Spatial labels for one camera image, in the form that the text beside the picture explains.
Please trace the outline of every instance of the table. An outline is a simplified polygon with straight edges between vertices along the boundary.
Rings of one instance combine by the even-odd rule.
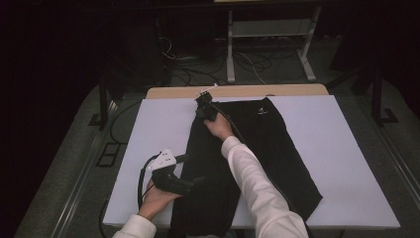
[[[164,147],[185,153],[195,116],[192,98],[204,87],[154,88],[142,102],[123,164],[104,217],[120,226],[137,212],[137,184],[144,162]],[[324,198],[308,219],[311,228],[397,228],[399,223],[378,186],[334,96],[319,84],[223,86],[210,91],[215,101],[269,99]],[[182,164],[175,170],[180,175]],[[154,224],[168,227],[171,204]],[[233,228],[252,228],[244,200]]]

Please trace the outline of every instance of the black garment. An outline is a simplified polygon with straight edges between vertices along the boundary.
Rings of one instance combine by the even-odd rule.
[[[216,104],[236,124],[247,146],[259,159],[271,182],[286,198],[290,210],[307,220],[322,195],[303,164],[284,120],[268,98]],[[224,236],[232,225],[240,190],[226,159],[222,142],[213,137],[202,119],[192,123],[181,178],[205,176],[188,197],[175,201],[169,237]]]

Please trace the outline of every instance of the white long sleeve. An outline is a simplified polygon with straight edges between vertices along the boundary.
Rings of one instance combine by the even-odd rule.
[[[153,238],[157,228],[145,217],[131,215],[130,219],[113,238]]]
[[[229,137],[223,143],[222,154],[247,203],[257,237],[308,237],[302,218],[288,209],[286,200],[246,145]]]

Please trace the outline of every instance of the white table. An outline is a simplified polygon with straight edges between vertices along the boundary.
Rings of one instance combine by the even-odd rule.
[[[215,98],[214,101],[262,97]],[[324,198],[308,219],[311,228],[397,228],[399,223],[378,186],[334,96],[274,96],[287,131]],[[190,98],[145,99],[103,222],[123,225],[138,211],[137,186],[145,161],[164,148],[185,153],[196,103]],[[182,165],[175,174],[180,175]],[[146,173],[145,184],[151,173]],[[172,204],[154,224],[168,227]],[[233,228],[251,228],[240,199]]]

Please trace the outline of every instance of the human hand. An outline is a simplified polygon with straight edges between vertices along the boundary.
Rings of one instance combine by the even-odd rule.
[[[220,113],[217,113],[214,122],[204,120],[204,124],[213,136],[220,138],[222,141],[225,141],[230,136],[234,136],[231,123]]]
[[[158,189],[152,180],[149,180],[148,189],[142,207],[140,207],[137,214],[145,217],[149,221],[152,221],[171,201],[181,197],[179,194]]]

